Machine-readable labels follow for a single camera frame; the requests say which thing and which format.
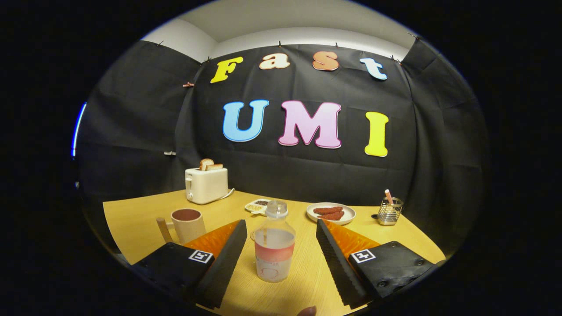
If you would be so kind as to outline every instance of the white plate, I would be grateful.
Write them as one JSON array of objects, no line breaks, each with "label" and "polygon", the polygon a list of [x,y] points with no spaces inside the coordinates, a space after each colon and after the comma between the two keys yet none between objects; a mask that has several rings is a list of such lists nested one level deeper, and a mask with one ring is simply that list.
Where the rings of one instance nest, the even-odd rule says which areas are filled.
[{"label": "white plate", "polygon": [[351,207],[349,207],[347,205],[344,205],[344,204],[330,203],[330,202],[314,203],[314,204],[309,205],[306,208],[306,215],[308,215],[310,217],[310,219],[312,219],[313,221],[317,222],[318,216],[321,216],[321,215],[314,213],[314,209],[317,209],[319,207],[334,207],[334,206],[341,206],[342,207],[343,216],[339,220],[329,220],[329,219],[327,219],[328,221],[330,221],[332,223],[336,223],[338,225],[345,225],[345,224],[351,222],[353,220],[353,218],[355,218],[355,210],[352,209]]}]

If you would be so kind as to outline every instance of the blue light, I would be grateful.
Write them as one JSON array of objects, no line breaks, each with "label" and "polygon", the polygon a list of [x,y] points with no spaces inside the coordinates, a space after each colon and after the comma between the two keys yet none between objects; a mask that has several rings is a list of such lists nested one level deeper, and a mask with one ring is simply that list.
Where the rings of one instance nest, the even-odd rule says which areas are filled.
[{"label": "blue light", "polygon": [[86,109],[87,102],[84,102],[82,110],[80,111],[80,116],[78,116],[78,121],[76,121],[76,128],[74,128],[74,140],[72,141],[72,157],[76,156],[76,139],[78,138],[78,127],[80,127],[80,121],[82,120],[82,115]]}]

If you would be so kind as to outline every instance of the letter u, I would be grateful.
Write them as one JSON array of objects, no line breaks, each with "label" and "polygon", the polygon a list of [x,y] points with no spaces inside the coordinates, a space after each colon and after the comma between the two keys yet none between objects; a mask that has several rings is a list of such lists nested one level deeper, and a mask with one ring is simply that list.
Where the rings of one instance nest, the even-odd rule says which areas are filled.
[{"label": "letter u", "polygon": [[246,130],[238,128],[238,116],[244,102],[230,102],[224,105],[223,134],[224,137],[233,142],[247,142],[256,138],[261,133],[264,123],[264,109],[269,105],[268,100],[253,100],[250,107],[253,108],[252,125]]}]

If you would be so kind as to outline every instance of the pink letter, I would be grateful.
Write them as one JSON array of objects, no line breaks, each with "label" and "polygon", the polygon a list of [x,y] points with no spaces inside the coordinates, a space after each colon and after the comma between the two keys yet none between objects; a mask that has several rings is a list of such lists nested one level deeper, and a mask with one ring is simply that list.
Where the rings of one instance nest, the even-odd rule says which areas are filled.
[{"label": "pink letter", "polygon": [[285,109],[285,132],[279,138],[279,143],[285,146],[298,144],[297,128],[305,145],[310,144],[316,131],[320,129],[320,136],[314,142],[322,148],[340,148],[342,142],[338,139],[338,112],[342,106],[337,103],[324,102],[313,118],[310,118],[301,101],[285,101],[281,105]]}]

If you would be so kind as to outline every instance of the bottle cap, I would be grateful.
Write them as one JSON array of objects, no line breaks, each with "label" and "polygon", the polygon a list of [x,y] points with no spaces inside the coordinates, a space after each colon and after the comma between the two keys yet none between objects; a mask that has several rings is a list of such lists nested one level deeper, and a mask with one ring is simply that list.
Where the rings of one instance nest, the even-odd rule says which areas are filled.
[{"label": "bottle cap", "polygon": [[265,209],[265,215],[271,218],[283,218],[288,214],[287,203],[281,201],[269,201]]}]

